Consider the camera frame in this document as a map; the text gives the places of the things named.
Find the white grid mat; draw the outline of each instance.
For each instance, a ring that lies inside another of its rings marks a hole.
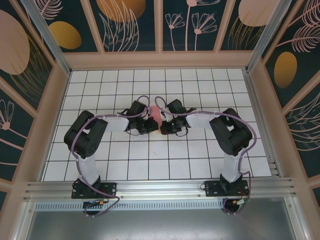
[[[140,95],[148,95],[151,106],[155,97],[161,96],[167,103],[179,99],[187,109],[223,112],[234,108],[259,138],[241,170],[251,171],[253,177],[271,176],[240,69],[157,69],[73,71],[42,180],[77,179],[75,158],[63,138],[82,111],[98,115],[121,112]],[[139,136],[105,133],[95,154],[101,179],[108,181],[218,178],[223,157],[213,132],[201,128],[190,128],[183,137],[159,131]]]

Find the mounting plate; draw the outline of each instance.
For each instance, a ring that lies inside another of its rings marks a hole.
[[[233,182],[232,188],[229,192],[226,192],[220,185],[220,180],[216,181],[205,181],[205,196],[206,197],[241,197],[241,191],[244,194],[249,194],[248,182],[246,180],[237,180]]]
[[[105,192],[106,194],[116,196],[117,193],[117,184],[115,182],[101,182],[99,186],[93,185],[101,192]],[[72,185],[72,199],[107,199],[108,197],[103,196],[102,194],[96,193],[91,190],[88,186],[86,186],[79,179],[75,181]]]

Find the enclosure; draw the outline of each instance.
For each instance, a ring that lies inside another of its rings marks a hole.
[[[1,1],[1,239],[318,239],[319,26],[320,0]],[[226,161],[212,130],[131,129],[103,134],[95,165],[120,201],[86,218],[64,137],[140,96],[253,128],[243,212],[202,189]]]

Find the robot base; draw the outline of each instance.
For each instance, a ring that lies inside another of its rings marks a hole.
[[[116,195],[117,192],[117,184],[115,182],[101,182],[100,176],[97,181],[92,185],[95,189],[104,192],[109,195]],[[89,188],[84,182],[82,182],[79,178],[72,184],[72,199],[107,199],[105,197],[91,188]]]
[[[206,197],[241,197],[242,193],[249,194],[248,182],[242,180],[242,176],[230,183],[221,174],[220,180],[205,181],[204,189]]]

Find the metal floor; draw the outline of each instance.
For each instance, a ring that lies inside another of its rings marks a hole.
[[[221,209],[35,212],[28,240],[295,240],[282,198],[252,199],[239,215]]]

